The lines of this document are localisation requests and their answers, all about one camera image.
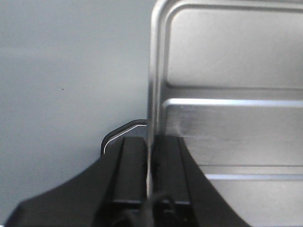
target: stainless steel panel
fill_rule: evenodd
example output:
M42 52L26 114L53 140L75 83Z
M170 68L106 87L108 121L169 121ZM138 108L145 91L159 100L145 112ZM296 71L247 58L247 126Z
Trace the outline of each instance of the stainless steel panel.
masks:
M283 10L180 10L170 25L167 82L302 88L302 18L301 12Z
M303 226L303 1L160 0L148 146L185 138L252 226Z

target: metal tray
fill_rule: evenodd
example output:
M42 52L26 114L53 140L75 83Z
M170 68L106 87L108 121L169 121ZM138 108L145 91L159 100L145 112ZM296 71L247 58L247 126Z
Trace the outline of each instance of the metal tray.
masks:
M148 147L185 138L256 227L303 226L303 1L160 0Z

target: white background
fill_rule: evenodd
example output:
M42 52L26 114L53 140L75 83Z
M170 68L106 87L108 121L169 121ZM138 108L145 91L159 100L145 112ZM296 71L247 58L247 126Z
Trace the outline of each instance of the white background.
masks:
M0 1L0 224L146 118L154 3Z

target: brushed metal surface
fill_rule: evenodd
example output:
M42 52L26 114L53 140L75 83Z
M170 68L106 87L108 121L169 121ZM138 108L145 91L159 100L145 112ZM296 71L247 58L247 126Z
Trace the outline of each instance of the brushed metal surface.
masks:
M255 227L303 226L303 1L160 0L148 146L182 136Z

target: gray wall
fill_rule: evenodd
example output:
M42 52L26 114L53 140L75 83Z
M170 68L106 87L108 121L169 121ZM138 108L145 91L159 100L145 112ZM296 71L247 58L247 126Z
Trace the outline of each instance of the gray wall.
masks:
M146 0L0 1L0 224L146 118Z

